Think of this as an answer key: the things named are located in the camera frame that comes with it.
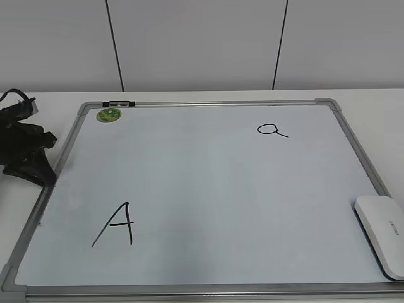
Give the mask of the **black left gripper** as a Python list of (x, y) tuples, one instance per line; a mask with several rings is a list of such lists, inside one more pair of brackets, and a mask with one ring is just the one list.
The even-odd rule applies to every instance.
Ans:
[(37, 112), (34, 97), (1, 109), (1, 165), (3, 173), (38, 186), (53, 186), (56, 174), (45, 154), (57, 138), (42, 126), (22, 123)]

